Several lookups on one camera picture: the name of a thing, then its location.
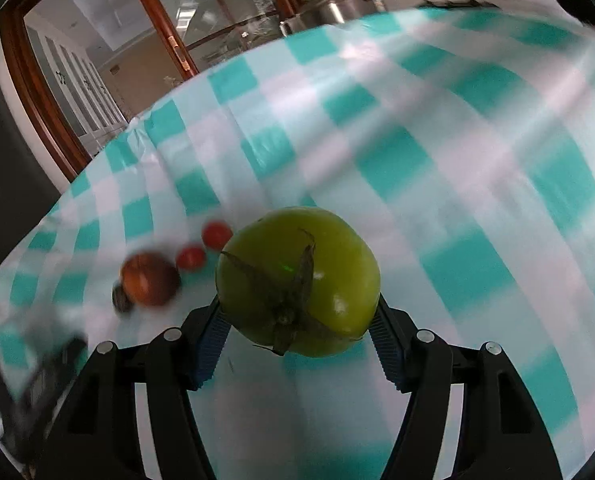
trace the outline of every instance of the red cherry tomato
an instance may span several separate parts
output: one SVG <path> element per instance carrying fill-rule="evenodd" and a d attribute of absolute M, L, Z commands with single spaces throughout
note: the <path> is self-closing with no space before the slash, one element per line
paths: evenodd
<path fill-rule="evenodd" d="M 175 265 L 181 270 L 200 270 L 207 262 L 207 253 L 199 244 L 187 245 L 175 258 Z"/>
<path fill-rule="evenodd" d="M 233 236 L 233 231 L 221 220 L 214 220 L 204 225 L 202 228 L 202 241 L 204 245 L 214 251 L 224 249 L 226 243 Z"/>

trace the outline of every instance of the ceiling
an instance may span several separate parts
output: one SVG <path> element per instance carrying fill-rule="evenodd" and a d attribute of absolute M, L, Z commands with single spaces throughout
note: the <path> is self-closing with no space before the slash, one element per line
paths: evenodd
<path fill-rule="evenodd" d="M 153 32 L 140 0 L 42 0 L 33 10 L 85 48 L 96 66 Z"/>

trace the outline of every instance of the teal and white tablecloth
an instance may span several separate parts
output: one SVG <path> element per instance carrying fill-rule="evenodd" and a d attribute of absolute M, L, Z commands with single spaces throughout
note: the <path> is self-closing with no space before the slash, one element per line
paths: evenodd
<path fill-rule="evenodd" d="M 173 257 L 207 219 L 318 205 L 368 242 L 391 306 L 453 344 L 500 342 L 570 478 L 595 449 L 595 32 L 492 10 L 406 10 L 274 41 L 133 120 L 0 267 L 0 364 L 19 392 L 74 333 L 150 341 L 212 299 L 118 317 L 127 254 Z M 158 470 L 138 391 L 143 454 Z M 379 478 L 407 397 L 368 336 L 284 359 L 233 332 L 191 394 L 218 478 Z M 450 472 L 452 397 L 437 478 Z"/>

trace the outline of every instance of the dark small fruit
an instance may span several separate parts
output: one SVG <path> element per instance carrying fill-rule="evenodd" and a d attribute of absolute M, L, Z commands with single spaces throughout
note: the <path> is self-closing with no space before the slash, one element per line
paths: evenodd
<path fill-rule="evenodd" d="M 135 305 L 129 296 L 127 296 L 127 293 L 124 291 L 124 287 L 121 283 L 117 283 L 113 287 L 111 299 L 113 300 L 113 306 L 115 307 L 115 310 L 121 314 L 129 313 L 131 310 L 133 310 L 133 306 Z"/>
<path fill-rule="evenodd" d="M 222 220 L 213 220 L 202 228 L 202 241 L 204 245 L 214 251 L 224 249 L 224 246 L 232 236 L 233 231 Z"/>
<path fill-rule="evenodd" d="M 175 265 L 181 270 L 200 270 L 207 262 L 207 253 L 199 244 L 187 245 L 175 258 Z"/>

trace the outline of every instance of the wall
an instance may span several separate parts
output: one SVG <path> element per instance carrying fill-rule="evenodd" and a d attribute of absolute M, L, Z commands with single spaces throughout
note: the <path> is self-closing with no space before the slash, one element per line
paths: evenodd
<path fill-rule="evenodd" d="M 116 74 L 110 72 L 113 66 L 119 67 Z M 173 87 L 166 83 L 166 76 L 182 81 L 155 33 L 122 51 L 98 70 L 115 102 L 125 114 L 129 114 L 127 120 L 171 91 Z"/>
<path fill-rule="evenodd" d="M 15 91 L 13 80 L 11 79 L 11 75 L 9 74 L 9 70 L 6 66 L 6 61 L 4 60 L 4 52 L 2 52 L 2 43 L 0 41 L 0 86 L 2 89 L 2 94 L 4 94 L 4 99 L 6 100 L 6 104 L 11 110 L 11 115 L 13 116 L 15 123 L 17 124 L 18 128 L 20 129 L 20 133 L 22 137 L 29 145 L 31 152 L 35 156 L 36 160 L 42 167 L 42 169 L 47 173 L 48 177 L 58 188 L 60 192 L 64 192 L 67 190 L 69 186 L 69 182 L 58 167 L 58 165 L 53 161 L 52 156 L 44 147 L 44 144 L 40 140 L 35 128 L 31 124 L 31 120 L 29 119 L 24 107 L 22 106 L 22 102 L 18 97 L 17 91 Z"/>

